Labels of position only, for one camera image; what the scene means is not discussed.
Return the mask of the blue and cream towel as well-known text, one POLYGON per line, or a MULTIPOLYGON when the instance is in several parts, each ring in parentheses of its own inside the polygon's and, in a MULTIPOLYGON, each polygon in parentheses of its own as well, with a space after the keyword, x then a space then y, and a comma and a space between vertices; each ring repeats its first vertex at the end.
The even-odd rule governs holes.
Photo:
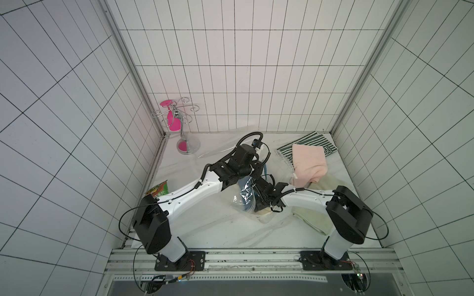
POLYGON ((237 185, 239 190, 233 202, 240 210, 258 217, 263 217, 271 213, 270 208, 266 206, 261 199, 262 196, 254 184, 254 178, 247 176, 239 180, 237 185))

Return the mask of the clear plastic vacuum bag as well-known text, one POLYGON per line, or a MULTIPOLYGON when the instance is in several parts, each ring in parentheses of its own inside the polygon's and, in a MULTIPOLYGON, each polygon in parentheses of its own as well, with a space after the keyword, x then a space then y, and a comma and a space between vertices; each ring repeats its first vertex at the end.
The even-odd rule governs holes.
POLYGON ((244 135, 229 153, 213 164, 205 165, 196 181, 160 197, 159 204, 165 206, 167 218, 176 218, 206 197, 233 186, 238 190, 235 194, 236 203, 246 210, 282 210, 284 204, 281 199, 293 190, 288 183, 278 183, 273 175, 264 173, 271 151, 267 151, 264 159, 260 158, 257 151, 266 146, 263 139, 264 135, 260 131, 244 135))

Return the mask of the pink towel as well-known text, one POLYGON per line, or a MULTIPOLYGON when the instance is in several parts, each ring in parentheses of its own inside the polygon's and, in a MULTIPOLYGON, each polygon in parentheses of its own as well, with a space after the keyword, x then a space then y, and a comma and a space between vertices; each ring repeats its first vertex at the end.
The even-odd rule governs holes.
POLYGON ((317 183, 328 172, 325 150, 322 146, 292 145, 295 177, 292 185, 306 187, 317 183))

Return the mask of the light green towel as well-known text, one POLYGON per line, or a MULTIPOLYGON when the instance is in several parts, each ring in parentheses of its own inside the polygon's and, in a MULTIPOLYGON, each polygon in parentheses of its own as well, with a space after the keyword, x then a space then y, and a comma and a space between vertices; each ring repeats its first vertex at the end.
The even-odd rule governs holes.
MULTIPOLYGON (((349 184, 348 182, 340 180, 336 178, 335 176, 333 176, 331 173, 327 173, 325 176, 321 177, 321 179, 319 179, 318 182, 311 183, 308 188, 313 191, 319 191, 319 190, 332 191, 336 189, 338 186, 345 186, 349 188, 351 191, 355 190, 355 187, 353 186, 352 183, 349 184)), ((329 236, 333 231, 334 225, 326 212, 322 213, 322 212, 310 210, 307 208, 293 207, 292 213, 295 217, 298 217, 299 219, 304 221, 306 224, 308 224, 311 228, 316 230, 316 232, 322 235, 329 236)))

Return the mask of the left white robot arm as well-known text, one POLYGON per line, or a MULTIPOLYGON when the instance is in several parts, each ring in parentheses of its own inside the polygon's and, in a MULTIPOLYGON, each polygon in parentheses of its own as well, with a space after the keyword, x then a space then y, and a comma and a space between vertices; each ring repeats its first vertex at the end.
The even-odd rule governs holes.
POLYGON ((262 143, 238 144, 214 164, 207 164, 196 181, 159 200, 152 195, 142 198, 133 217, 132 227, 147 254, 162 253, 170 261, 179 261, 186 247, 171 231, 170 223, 205 198, 220 193, 249 176, 259 165, 262 143))

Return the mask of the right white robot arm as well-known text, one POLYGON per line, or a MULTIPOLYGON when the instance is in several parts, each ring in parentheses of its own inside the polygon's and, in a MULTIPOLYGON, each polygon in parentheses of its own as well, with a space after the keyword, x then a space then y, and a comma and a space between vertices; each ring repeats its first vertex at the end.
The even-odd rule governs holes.
POLYGON ((374 212, 349 188, 338 186, 333 191, 315 191, 287 183, 273 185, 263 178, 253 181, 256 199, 273 212, 285 207, 301 207, 326 214, 335 230, 322 248, 322 257, 341 260, 354 245, 364 243, 374 212))

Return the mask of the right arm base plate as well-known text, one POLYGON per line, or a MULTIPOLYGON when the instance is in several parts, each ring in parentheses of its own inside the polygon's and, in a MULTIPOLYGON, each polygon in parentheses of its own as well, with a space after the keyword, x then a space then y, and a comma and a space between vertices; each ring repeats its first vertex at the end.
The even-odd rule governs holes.
POLYGON ((345 253, 341 260, 335 260, 320 250, 306 250, 300 252, 298 260, 304 271, 352 271, 353 264, 345 253))

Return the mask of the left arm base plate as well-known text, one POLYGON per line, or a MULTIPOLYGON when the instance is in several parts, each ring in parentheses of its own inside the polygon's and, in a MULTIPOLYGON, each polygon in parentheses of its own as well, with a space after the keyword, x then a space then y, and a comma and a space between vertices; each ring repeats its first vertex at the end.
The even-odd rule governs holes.
POLYGON ((172 262, 166 256, 160 254, 156 260, 154 270, 160 272, 203 271, 205 262, 206 253, 204 251, 187 251, 176 262, 172 262))

